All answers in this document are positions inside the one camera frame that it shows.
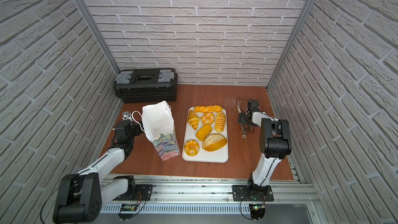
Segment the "croissant bread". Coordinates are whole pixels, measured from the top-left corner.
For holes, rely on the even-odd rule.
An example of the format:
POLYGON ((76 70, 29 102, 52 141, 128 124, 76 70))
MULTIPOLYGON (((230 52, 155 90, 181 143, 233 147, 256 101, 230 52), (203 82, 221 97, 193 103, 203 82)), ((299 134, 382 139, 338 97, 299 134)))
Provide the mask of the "croissant bread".
POLYGON ((187 122, 194 130, 197 130, 200 123, 200 118, 195 111, 189 110, 187 122))

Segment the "ring shaped bundt bread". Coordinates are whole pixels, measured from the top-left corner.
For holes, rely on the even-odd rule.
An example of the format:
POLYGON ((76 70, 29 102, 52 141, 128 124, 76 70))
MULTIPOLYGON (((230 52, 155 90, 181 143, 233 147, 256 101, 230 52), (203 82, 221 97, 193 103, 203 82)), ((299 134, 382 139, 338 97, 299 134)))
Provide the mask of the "ring shaped bundt bread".
POLYGON ((184 152, 188 156, 196 156, 200 151, 200 145, 196 140, 188 140, 184 145, 184 152))

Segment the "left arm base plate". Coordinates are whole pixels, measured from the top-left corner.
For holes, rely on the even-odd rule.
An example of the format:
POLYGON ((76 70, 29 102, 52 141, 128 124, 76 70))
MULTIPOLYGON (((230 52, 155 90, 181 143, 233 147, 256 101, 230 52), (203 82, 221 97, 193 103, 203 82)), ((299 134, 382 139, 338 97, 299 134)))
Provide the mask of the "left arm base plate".
POLYGON ((136 185, 135 192, 126 193, 125 201, 150 201, 153 185, 136 185))

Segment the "striped oval bread roll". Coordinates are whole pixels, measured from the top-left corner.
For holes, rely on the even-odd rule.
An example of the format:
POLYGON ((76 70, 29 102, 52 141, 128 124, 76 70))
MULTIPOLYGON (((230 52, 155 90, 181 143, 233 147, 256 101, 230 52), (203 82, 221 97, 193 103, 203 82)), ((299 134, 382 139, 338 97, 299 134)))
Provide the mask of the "striped oval bread roll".
POLYGON ((226 126, 226 115, 223 112, 217 113, 214 124, 214 129, 218 133, 223 132, 226 126))

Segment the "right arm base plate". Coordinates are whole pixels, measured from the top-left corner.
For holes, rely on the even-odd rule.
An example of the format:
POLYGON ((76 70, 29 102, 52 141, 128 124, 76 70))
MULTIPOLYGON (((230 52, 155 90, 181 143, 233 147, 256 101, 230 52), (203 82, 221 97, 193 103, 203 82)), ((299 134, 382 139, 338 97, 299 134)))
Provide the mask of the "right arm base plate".
POLYGON ((261 186, 260 189, 253 186, 251 190, 245 185, 232 186, 233 201, 257 201, 257 202, 273 202, 274 195, 270 185, 261 186))

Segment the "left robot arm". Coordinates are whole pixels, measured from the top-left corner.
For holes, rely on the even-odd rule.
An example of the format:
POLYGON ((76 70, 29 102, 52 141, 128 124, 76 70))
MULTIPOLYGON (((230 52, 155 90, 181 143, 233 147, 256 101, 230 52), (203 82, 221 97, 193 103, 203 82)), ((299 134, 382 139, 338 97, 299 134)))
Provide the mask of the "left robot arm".
POLYGON ((143 134, 144 129, 132 113, 124 112, 113 130, 112 144, 99 159, 76 174, 68 174, 61 179, 52 217, 55 224, 92 222, 104 204, 136 197, 133 176, 115 177, 104 186, 101 181, 131 154, 135 137, 143 134))

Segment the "white paper bag colourful bottom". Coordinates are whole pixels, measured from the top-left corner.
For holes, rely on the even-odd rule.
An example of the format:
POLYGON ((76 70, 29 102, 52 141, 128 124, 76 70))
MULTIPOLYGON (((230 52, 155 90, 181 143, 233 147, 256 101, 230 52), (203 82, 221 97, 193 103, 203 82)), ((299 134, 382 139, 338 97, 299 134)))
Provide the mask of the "white paper bag colourful bottom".
POLYGON ((181 154, 171 107, 167 101, 142 107, 139 113, 141 121, 133 119, 145 133, 162 161, 177 157, 181 154))

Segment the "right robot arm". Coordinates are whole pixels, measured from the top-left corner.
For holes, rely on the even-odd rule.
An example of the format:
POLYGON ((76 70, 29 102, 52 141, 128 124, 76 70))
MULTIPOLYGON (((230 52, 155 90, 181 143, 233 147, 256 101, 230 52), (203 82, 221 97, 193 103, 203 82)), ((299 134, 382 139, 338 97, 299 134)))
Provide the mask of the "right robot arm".
POLYGON ((269 116, 260 111, 257 100, 248 100, 246 112, 239 112, 238 123, 242 127, 243 138, 251 127, 260 128, 261 157, 248 180, 247 191, 266 192, 276 167, 292 151, 289 121, 269 116))

